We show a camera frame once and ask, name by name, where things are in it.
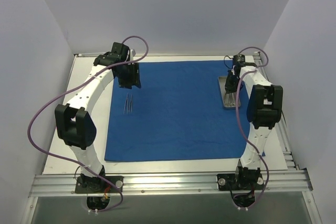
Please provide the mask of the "metal instrument tray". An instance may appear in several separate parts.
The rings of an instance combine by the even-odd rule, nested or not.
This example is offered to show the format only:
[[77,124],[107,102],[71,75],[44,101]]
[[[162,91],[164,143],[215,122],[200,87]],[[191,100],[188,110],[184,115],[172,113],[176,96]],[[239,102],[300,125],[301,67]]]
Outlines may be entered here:
[[219,76],[218,84],[224,108],[233,109],[236,105],[240,107],[240,99],[236,101],[238,79],[229,75]]

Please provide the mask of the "steel tweezers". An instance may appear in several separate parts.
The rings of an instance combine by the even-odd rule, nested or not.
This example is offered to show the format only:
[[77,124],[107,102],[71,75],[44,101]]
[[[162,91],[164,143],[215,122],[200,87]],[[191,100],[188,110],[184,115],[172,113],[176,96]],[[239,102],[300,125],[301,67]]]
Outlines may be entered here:
[[132,113],[132,106],[133,106],[133,95],[130,95],[128,103],[128,114]]
[[123,114],[128,114],[128,110],[129,110],[129,94],[127,93],[124,103]]

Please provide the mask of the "blue surgical cloth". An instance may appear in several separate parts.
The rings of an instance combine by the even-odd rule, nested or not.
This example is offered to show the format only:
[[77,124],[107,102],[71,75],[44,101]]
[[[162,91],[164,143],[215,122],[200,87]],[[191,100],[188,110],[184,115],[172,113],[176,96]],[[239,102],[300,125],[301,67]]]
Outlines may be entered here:
[[[218,77],[229,61],[140,64],[142,87],[113,84],[104,158],[110,162],[240,158],[246,141],[236,110],[225,109]],[[127,93],[132,113],[123,114]],[[240,92],[240,123],[249,133],[248,94]]]

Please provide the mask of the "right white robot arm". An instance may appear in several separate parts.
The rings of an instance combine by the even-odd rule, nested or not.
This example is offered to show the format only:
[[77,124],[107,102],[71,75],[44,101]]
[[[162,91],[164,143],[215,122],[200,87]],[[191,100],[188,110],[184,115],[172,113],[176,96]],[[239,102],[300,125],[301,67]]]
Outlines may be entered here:
[[[246,136],[239,117],[239,93],[242,84],[248,91],[246,110],[249,135]],[[269,82],[255,63],[247,62],[242,54],[233,56],[232,68],[225,82],[225,98],[236,110],[238,127],[246,140],[246,148],[233,175],[236,187],[244,189],[260,175],[266,140],[282,116],[283,87]]]

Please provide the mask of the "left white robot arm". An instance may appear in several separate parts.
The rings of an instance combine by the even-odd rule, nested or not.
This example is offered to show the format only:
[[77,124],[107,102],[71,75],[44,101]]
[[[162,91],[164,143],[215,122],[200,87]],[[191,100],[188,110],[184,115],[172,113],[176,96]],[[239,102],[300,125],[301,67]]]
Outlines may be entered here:
[[119,87],[141,88],[139,64],[133,62],[135,51],[114,42],[110,51],[95,58],[86,84],[64,105],[55,108],[57,134],[83,164],[80,177],[94,192],[105,188],[104,166],[94,147],[97,128],[91,112],[107,85],[114,79]]

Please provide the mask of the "surgical scissors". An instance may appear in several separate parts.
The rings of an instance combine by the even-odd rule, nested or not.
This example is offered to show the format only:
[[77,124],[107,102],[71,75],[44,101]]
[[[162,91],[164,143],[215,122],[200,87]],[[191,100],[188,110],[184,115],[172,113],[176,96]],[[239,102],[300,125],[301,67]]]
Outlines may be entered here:
[[229,108],[234,108],[236,106],[236,93],[229,93],[226,95],[227,98],[227,106]]

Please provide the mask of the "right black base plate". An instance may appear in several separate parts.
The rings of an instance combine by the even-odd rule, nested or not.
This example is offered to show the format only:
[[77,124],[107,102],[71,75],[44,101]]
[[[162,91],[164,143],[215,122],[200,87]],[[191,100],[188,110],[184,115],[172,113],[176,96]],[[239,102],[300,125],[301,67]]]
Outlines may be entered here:
[[220,191],[240,191],[240,190],[262,190],[264,187],[264,180],[262,176],[256,177],[243,176],[234,173],[217,174],[217,185]]

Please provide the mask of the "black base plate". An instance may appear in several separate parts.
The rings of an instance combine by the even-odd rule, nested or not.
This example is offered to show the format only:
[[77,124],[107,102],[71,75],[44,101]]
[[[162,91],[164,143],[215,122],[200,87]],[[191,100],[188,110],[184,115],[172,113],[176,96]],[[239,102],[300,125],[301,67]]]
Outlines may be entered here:
[[240,191],[240,190],[262,190],[264,187],[264,180],[262,176],[256,177],[243,176],[234,173],[217,174],[217,185],[220,191]]
[[[123,176],[102,176],[108,180],[110,183],[114,184],[116,188],[122,191],[123,187]],[[109,183],[98,177],[88,177],[80,174],[77,177],[77,182],[75,186],[76,194],[98,194],[98,193],[117,193],[117,189],[111,186]]]

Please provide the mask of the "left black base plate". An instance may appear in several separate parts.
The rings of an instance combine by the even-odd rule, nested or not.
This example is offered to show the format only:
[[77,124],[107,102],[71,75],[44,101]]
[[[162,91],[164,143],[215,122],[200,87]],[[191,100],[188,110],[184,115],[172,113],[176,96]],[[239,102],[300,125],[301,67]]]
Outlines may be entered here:
[[[123,176],[102,176],[108,180],[110,183],[114,184],[116,188],[122,191],[123,187]],[[98,177],[88,177],[80,174],[77,177],[77,182],[75,186],[76,194],[98,194],[98,193],[117,193],[117,189],[111,186],[109,183]]]

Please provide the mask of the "front aluminium rail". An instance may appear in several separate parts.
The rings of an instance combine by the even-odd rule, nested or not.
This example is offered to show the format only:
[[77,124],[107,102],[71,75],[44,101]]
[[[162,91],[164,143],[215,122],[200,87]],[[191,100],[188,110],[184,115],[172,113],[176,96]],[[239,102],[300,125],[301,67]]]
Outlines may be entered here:
[[[223,194],[218,190],[214,173],[125,174],[122,193],[142,195],[199,195]],[[40,175],[33,181],[30,197],[103,196],[103,193],[75,193],[73,175]],[[311,191],[312,185],[305,170],[270,172],[266,193]]]

